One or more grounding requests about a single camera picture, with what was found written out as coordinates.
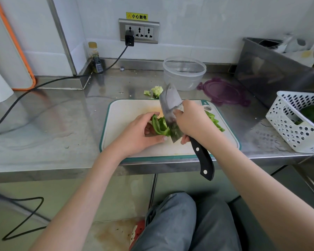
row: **orange edge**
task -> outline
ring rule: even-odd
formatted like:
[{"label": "orange edge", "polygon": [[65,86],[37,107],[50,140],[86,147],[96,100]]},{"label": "orange edge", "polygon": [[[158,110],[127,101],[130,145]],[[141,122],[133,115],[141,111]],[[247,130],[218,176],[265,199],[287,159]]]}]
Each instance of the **orange edge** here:
[{"label": "orange edge", "polygon": [[12,88],[12,89],[13,89],[13,90],[17,90],[17,91],[26,91],[26,90],[29,90],[29,89],[31,89],[31,88],[34,88],[35,85],[36,85],[35,76],[34,76],[32,70],[31,70],[31,68],[30,68],[30,66],[29,66],[29,63],[28,63],[28,61],[27,61],[27,59],[26,59],[26,57],[25,57],[25,55],[24,55],[24,53],[23,53],[21,47],[20,47],[19,42],[17,41],[17,38],[15,37],[15,34],[14,34],[14,32],[13,32],[13,29],[12,29],[12,27],[10,26],[10,24],[9,24],[9,22],[8,22],[8,19],[6,18],[5,13],[4,13],[4,10],[2,9],[1,5],[0,5],[0,17],[1,17],[2,21],[4,22],[4,25],[6,26],[6,29],[7,29],[8,33],[9,33],[10,37],[12,38],[12,41],[13,41],[13,43],[14,43],[14,45],[15,45],[17,51],[19,52],[19,54],[20,54],[20,56],[21,56],[21,59],[22,59],[24,65],[26,66],[27,71],[28,71],[28,73],[29,73],[29,75],[30,75],[30,77],[31,77],[31,79],[32,79],[32,86],[30,86],[29,88],[23,88],[23,89],[21,89],[21,88]]}]

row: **black plug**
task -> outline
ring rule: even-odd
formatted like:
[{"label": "black plug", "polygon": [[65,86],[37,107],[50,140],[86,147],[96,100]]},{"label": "black plug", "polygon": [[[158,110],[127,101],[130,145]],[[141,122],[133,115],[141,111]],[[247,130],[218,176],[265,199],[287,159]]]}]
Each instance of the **black plug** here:
[{"label": "black plug", "polygon": [[134,46],[134,32],[133,32],[133,30],[126,30],[125,42],[126,42],[126,46]]}]

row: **white cutting board with orange edge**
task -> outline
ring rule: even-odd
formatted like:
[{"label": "white cutting board with orange edge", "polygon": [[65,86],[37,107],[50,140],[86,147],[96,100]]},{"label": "white cutting board with orange edge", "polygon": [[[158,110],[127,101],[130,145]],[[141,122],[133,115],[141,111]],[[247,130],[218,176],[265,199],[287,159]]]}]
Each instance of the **white cutting board with orange edge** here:
[{"label": "white cutting board with orange edge", "polygon": [[[215,119],[219,121],[219,125],[225,129],[223,134],[232,142],[235,147],[240,148],[240,143],[236,136],[228,127],[227,123],[222,118],[216,107],[206,100],[195,100],[197,104],[204,105],[205,110],[214,114]],[[152,99],[119,99],[110,103],[105,126],[100,141],[100,151],[103,151],[111,142],[117,138],[118,135],[125,129],[125,127],[132,122],[138,115],[147,112],[160,112],[159,117],[163,116],[163,112],[159,100]],[[142,152],[135,154],[124,161],[146,161],[157,159],[157,157],[167,157],[170,159],[184,159],[196,158],[196,154],[192,148],[191,143],[185,145],[180,144],[180,139],[173,143],[169,138],[164,143],[159,143],[146,148]]]}]

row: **jeans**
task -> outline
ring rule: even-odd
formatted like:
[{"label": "jeans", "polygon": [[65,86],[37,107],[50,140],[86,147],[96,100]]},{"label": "jeans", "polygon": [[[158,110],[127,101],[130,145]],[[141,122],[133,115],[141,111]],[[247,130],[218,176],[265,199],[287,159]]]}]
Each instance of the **jeans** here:
[{"label": "jeans", "polygon": [[146,227],[131,251],[240,251],[234,220],[226,202],[188,194],[169,195],[151,207]]}]

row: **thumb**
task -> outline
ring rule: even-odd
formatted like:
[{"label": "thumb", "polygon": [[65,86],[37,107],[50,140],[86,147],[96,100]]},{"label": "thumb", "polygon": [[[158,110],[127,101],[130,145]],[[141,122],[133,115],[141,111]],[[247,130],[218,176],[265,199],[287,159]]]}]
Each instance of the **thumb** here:
[{"label": "thumb", "polygon": [[173,114],[176,116],[176,118],[179,118],[180,116],[183,115],[183,111],[179,110],[179,109],[174,109],[173,110]]},{"label": "thumb", "polygon": [[167,140],[167,136],[166,135],[155,135],[155,136],[149,136],[146,137],[146,146],[152,146],[158,143],[163,143]]}]

